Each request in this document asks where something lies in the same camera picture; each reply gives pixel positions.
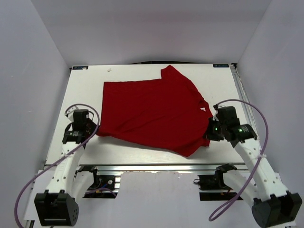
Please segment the red t-shirt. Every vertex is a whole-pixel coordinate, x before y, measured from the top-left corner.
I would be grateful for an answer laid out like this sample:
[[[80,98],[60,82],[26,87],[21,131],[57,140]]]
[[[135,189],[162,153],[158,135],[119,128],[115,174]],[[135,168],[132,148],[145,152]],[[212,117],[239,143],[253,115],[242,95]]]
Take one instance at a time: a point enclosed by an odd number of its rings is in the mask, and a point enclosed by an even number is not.
[[[159,79],[105,82],[97,135],[188,157],[209,146],[204,135],[211,116],[192,81],[167,66]]]

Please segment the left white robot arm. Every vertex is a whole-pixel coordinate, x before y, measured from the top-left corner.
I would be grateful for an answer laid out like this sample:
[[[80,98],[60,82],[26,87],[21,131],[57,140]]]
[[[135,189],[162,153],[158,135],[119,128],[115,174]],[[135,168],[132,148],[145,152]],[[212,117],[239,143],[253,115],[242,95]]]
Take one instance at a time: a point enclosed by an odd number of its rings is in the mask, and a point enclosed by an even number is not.
[[[65,128],[60,159],[43,193],[34,199],[38,219],[43,227],[73,227],[79,216],[78,201],[89,188],[100,185],[100,177],[89,171],[77,172],[79,161],[89,140],[96,134],[98,124],[90,118],[87,109],[66,111],[71,123]]]

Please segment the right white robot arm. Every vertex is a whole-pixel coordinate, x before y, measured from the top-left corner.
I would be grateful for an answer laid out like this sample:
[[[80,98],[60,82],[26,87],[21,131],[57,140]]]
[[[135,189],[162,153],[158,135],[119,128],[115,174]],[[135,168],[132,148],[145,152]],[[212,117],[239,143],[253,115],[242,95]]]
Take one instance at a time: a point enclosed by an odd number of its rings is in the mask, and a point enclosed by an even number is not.
[[[206,138],[211,141],[226,140],[240,155],[250,172],[245,178],[236,166],[218,166],[214,174],[219,189],[230,188],[251,208],[255,222],[269,228],[295,220],[302,205],[298,193],[291,193],[276,176],[264,155],[257,134],[249,124],[240,124],[233,106],[214,106],[216,114],[209,119]]]

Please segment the left blue table label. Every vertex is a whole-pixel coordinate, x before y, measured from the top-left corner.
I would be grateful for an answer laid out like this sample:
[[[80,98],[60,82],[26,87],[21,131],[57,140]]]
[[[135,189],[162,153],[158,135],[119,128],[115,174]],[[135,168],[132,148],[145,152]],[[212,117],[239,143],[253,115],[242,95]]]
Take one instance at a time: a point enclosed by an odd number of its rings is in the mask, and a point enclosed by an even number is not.
[[[87,70],[88,66],[73,66],[72,70]]]

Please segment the blue table label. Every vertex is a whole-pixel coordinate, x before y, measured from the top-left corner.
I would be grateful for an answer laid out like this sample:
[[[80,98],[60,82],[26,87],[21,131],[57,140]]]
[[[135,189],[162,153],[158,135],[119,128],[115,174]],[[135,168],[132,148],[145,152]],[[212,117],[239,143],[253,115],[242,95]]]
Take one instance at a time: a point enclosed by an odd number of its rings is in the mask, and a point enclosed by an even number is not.
[[[73,66],[72,70],[87,70],[88,66]]]
[[[213,64],[214,68],[229,68],[229,64]]]

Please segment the right blue table label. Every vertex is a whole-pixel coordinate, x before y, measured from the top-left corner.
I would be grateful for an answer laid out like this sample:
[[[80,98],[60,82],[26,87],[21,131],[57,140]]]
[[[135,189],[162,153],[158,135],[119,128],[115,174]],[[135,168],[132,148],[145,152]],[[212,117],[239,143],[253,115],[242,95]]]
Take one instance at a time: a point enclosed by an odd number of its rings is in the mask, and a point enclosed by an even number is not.
[[[229,68],[229,64],[213,64],[214,68]]]

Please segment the aluminium right side rail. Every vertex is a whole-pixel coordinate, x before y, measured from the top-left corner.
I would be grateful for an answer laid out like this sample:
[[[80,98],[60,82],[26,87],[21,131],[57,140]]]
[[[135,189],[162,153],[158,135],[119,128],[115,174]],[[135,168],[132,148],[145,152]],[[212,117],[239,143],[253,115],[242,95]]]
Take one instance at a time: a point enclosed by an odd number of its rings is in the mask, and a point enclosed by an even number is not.
[[[248,96],[246,94],[245,88],[243,86],[240,75],[238,73],[237,63],[231,63],[229,65],[229,67],[230,67],[231,73],[233,75],[235,84],[236,84],[239,99],[244,101],[244,102],[249,103]],[[252,107],[250,105],[245,104],[245,103],[242,103],[242,107],[243,107],[247,122],[253,127],[253,129],[256,132],[257,137],[259,139],[259,135],[258,135],[258,132],[257,132],[257,127],[256,127],[256,122],[255,122],[255,119],[254,119],[254,112],[253,112],[254,109],[252,109]]]

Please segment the aluminium rail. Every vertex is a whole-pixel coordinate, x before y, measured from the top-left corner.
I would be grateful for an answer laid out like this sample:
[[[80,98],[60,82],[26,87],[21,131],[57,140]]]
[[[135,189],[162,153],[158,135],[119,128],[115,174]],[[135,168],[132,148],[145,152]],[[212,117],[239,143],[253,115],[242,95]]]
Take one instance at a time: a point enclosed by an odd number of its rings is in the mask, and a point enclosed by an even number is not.
[[[88,165],[98,171],[214,171],[224,164],[188,164],[188,165]]]
[[[236,84],[239,99],[244,101],[244,102],[249,103],[248,96],[246,94],[245,88],[243,86],[240,75],[238,73],[237,63],[231,63],[229,65],[229,67],[230,67],[231,73],[233,75],[235,84]],[[256,122],[255,122],[255,119],[254,119],[254,112],[253,112],[254,109],[252,109],[252,107],[250,105],[245,104],[245,103],[242,103],[242,107],[243,107],[247,122],[253,127],[253,129],[256,132],[257,137],[259,139],[259,135],[258,135],[258,132],[257,132],[257,127],[256,127]]]

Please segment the aluminium front rail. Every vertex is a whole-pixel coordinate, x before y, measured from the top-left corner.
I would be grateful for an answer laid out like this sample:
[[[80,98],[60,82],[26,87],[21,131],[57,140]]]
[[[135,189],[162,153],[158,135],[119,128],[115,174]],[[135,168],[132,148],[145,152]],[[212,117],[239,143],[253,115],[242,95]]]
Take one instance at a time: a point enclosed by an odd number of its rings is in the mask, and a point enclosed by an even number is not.
[[[224,164],[188,164],[188,165],[88,165],[98,171],[214,171]]]

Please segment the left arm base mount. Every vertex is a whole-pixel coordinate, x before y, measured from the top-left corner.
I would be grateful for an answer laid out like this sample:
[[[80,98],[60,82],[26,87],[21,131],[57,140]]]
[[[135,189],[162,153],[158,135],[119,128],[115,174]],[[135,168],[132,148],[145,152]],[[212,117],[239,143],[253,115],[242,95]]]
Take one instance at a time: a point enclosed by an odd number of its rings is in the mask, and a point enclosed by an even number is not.
[[[119,183],[118,176],[114,174],[106,174],[104,171],[98,169],[97,166],[81,166],[76,170],[75,177],[79,173],[84,174],[88,172],[93,177],[93,183],[85,192],[83,198],[89,199],[115,199],[118,194]]]

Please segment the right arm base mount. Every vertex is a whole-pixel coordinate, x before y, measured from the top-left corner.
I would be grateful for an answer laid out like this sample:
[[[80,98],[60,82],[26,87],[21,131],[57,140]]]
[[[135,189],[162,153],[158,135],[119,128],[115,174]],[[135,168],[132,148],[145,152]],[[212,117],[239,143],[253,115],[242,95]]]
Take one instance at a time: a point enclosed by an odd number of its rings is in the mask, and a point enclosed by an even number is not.
[[[236,171],[232,164],[218,166],[214,174],[198,175],[193,184],[199,187],[200,201],[228,201],[237,195],[223,180],[223,174],[228,171]]]

